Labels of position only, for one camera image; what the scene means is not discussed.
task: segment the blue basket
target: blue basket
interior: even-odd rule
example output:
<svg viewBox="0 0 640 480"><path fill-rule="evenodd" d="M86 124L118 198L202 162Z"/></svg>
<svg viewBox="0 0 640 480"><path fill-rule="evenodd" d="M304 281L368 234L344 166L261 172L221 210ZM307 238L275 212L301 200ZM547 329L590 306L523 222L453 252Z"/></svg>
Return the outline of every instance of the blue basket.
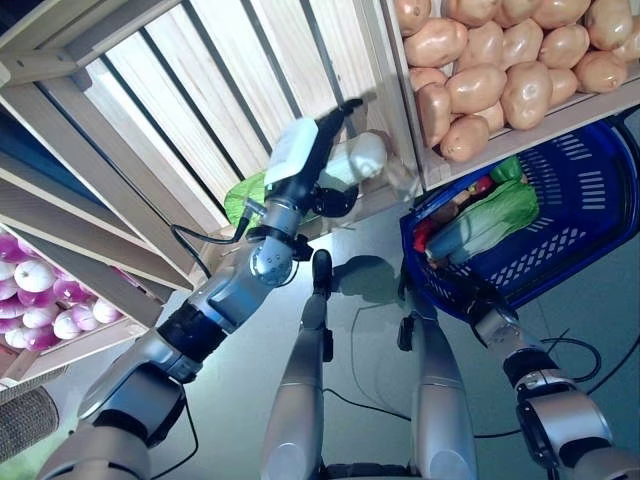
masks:
<svg viewBox="0 0 640 480"><path fill-rule="evenodd" d="M405 267L425 298L471 321L489 308L475 308L477 299L471 298L473 290L467 285L481 279L518 308L633 237L640 211L633 158L638 146L626 128L620 133L627 142L600 121L518 154L536 190L540 215L462 265L430 268L425 255L413 249L413 230L495 165L449 184L400 219Z"/></svg>

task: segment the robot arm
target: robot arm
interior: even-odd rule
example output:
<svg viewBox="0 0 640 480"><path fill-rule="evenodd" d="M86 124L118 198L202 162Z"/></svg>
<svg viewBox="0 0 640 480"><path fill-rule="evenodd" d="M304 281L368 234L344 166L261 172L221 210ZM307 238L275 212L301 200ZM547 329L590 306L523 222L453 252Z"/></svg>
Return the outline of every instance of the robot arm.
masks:
<svg viewBox="0 0 640 480"><path fill-rule="evenodd" d="M614 447L598 406L520 326L515 312L496 307L475 330L515 390L518 421L536 463L562 467L576 480L640 479L638 456Z"/></svg>
<svg viewBox="0 0 640 480"><path fill-rule="evenodd" d="M300 119L287 129L274 149L262 221L247 232L248 245L94 383L80 406L76 433L48 459L39 479L150 477L148 448L164 440L179 418L182 385L195 380L204 359L286 281L293 260L311 257L306 238L297 235L302 217L312 208L346 214L353 206L353 192L349 198L336 192L332 198L341 198L340 206L327 205L317 181L344 119L361 104L350 100L317 122Z"/></svg>

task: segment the red onion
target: red onion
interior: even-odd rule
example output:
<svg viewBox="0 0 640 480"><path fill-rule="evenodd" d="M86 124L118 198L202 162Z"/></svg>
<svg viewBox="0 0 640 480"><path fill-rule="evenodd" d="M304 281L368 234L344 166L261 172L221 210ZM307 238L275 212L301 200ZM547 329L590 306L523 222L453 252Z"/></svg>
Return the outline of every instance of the red onion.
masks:
<svg viewBox="0 0 640 480"><path fill-rule="evenodd" d="M16 271L15 263L7 263L0 260L0 280L6 280L7 278L13 278L13 274Z"/></svg>
<svg viewBox="0 0 640 480"><path fill-rule="evenodd" d="M7 333L22 326L22 318L0 318L0 333Z"/></svg>
<svg viewBox="0 0 640 480"><path fill-rule="evenodd" d="M111 323L119 319L122 314L109 302L99 298L93 306L93 316L100 323Z"/></svg>
<svg viewBox="0 0 640 480"><path fill-rule="evenodd" d="M84 302L90 297L80 288L78 282L68 280L56 280L53 284L53 292L58 300L71 303Z"/></svg>
<svg viewBox="0 0 640 480"><path fill-rule="evenodd" d="M18 291L18 285L16 285L16 281L11 278L7 278L6 280L0 280L0 300L6 300L7 298L13 297Z"/></svg>
<svg viewBox="0 0 640 480"><path fill-rule="evenodd" d="M25 242L20 238L18 239L18 248L22 250L22 253L24 253L28 257L40 258L40 255L38 255L38 252L36 252L33 248L31 248L31 245L29 245L27 242Z"/></svg>
<svg viewBox="0 0 640 480"><path fill-rule="evenodd" d="M25 310L25 306L20 303L17 295L0 302L0 318L16 318Z"/></svg>
<svg viewBox="0 0 640 480"><path fill-rule="evenodd" d="M44 327L51 325L58 313L60 308L55 303L43 308L29 307L22 315L22 323L28 328Z"/></svg>
<svg viewBox="0 0 640 480"><path fill-rule="evenodd" d="M71 310L65 310L53 321L53 333L62 340L71 340L82 333L71 317Z"/></svg>
<svg viewBox="0 0 640 480"><path fill-rule="evenodd" d="M27 292L18 288L18 298L25 307L48 307L56 301L56 294L53 293L53 287L48 288L44 292Z"/></svg>
<svg viewBox="0 0 640 480"><path fill-rule="evenodd" d="M78 303L71 308L73 323L85 332L95 330L100 325L93 316L92 309L93 304L90 303Z"/></svg>
<svg viewBox="0 0 640 480"><path fill-rule="evenodd" d="M9 233L0 233L0 260L10 263L20 263L28 260L18 246L18 239Z"/></svg>
<svg viewBox="0 0 640 480"><path fill-rule="evenodd" d="M25 327L14 328L4 334L4 340L10 347L13 348L26 348L27 339L25 333L29 330Z"/></svg>
<svg viewBox="0 0 640 480"><path fill-rule="evenodd" d="M18 286L27 292L44 292L56 279L53 268L47 262L33 259L20 263L13 278Z"/></svg>
<svg viewBox="0 0 640 480"><path fill-rule="evenodd" d="M60 342L60 339L54 335L51 325L40 328L28 328L26 330L24 333L24 338L27 342L26 349L32 352L41 352Z"/></svg>
<svg viewBox="0 0 640 480"><path fill-rule="evenodd" d="M53 267L53 274L56 276L56 278L59 278L60 280L66 280L67 282L74 282L76 280L72 275L69 275L64 270L60 270L58 267Z"/></svg>
<svg viewBox="0 0 640 480"><path fill-rule="evenodd" d="M120 278L125 280L129 285L133 285L136 288L140 286L140 283L124 270L120 270L118 267L111 267L111 268L113 268L116 271L116 273L120 276Z"/></svg>

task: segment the green vegetable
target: green vegetable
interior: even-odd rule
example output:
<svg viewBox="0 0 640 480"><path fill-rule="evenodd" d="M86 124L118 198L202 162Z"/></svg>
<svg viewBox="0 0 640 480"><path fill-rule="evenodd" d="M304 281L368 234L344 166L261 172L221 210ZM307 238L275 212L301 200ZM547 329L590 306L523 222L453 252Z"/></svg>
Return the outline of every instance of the green vegetable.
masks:
<svg viewBox="0 0 640 480"><path fill-rule="evenodd" d="M531 185L509 180L487 198L470 205L429 242L430 260L450 255L452 263L463 263L484 252L538 216L538 200Z"/></svg>
<svg viewBox="0 0 640 480"><path fill-rule="evenodd" d="M227 212L229 222L236 227L242 216L244 201L247 197L255 200L260 205L264 205L264 172L256 173L244 179L229 190L224 197L224 210ZM260 218L254 215L251 218L251 222L249 222L249 228L257 226L259 222Z"/></svg>
<svg viewBox="0 0 640 480"><path fill-rule="evenodd" d="M489 174L494 182L504 183L508 180L520 180L522 178L522 167L516 155L512 155L503 161Z"/></svg>

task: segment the gray floor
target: gray floor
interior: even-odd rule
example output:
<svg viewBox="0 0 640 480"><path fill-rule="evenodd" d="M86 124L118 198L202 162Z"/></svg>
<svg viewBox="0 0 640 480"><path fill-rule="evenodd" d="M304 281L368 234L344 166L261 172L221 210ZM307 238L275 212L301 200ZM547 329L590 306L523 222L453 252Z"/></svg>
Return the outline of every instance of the gray floor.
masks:
<svg viewBox="0 0 640 480"><path fill-rule="evenodd" d="M640 115L636 116L640 132ZM331 251L343 268L341 292L329 305L335 359L325 369L325 386L361 403L402 413L410 411L416 369L410 353L395 346L403 316L395 303L402 260L397 220L399 206L313 243ZM252 479L257 477L262 438L280 376L297 331L299 314L311 292L310 270L301 265L295 281L273 292L254 317L207 360L198 381L188 386L200 437L200 452L167 479ZM602 353L603 372L628 349L640 326L640 237L591 265L520 310L522 323L540 337L560 334L593 343ZM181 299L174 299L177 306ZM517 426L512 390L497 362L477 343L468 327L440 313L439 320L458 358L477 433ZM0 465L0 478L28 479L73 424L82 391L121 349L74 365L49 386L62 405L63 427L45 442ZM572 375L591 368L582 350L559 346L556 358ZM636 352L609 383L593 395L616 441L640 450L640 357ZM476 442L480 478L543 479L519 436ZM159 472L192 448L181 418L168 440L151 453ZM325 401L324 459L327 463L373 461L404 464L409 458L409 425L402 420Z"/></svg>

